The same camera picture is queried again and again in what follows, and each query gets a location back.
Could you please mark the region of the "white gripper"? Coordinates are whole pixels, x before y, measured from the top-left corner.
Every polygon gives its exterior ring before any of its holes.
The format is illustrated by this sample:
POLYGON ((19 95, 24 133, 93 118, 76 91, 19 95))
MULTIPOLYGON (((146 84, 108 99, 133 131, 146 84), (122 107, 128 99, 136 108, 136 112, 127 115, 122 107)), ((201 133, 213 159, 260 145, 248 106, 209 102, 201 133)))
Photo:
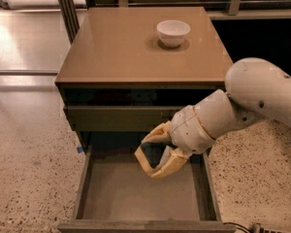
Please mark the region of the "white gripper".
POLYGON ((146 173, 159 179, 177 172, 191 154, 201 154, 214 143, 195 108, 186 106, 175 113, 171 122, 161 123, 150 131, 142 139, 135 156, 146 173), (176 149, 168 147, 171 141, 176 149))

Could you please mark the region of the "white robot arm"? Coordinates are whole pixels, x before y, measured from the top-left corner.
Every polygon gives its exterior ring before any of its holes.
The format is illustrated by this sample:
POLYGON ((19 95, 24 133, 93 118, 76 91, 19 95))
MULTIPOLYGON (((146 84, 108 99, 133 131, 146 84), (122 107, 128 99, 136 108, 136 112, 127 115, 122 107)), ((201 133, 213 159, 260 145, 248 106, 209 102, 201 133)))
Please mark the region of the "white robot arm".
POLYGON ((193 154, 202 154, 216 139, 269 118, 291 128, 291 77, 273 63, 244 58, 226 73, 225 88, 181 109, 156 126, 135 151, 152 178, 178 171, 193 154))

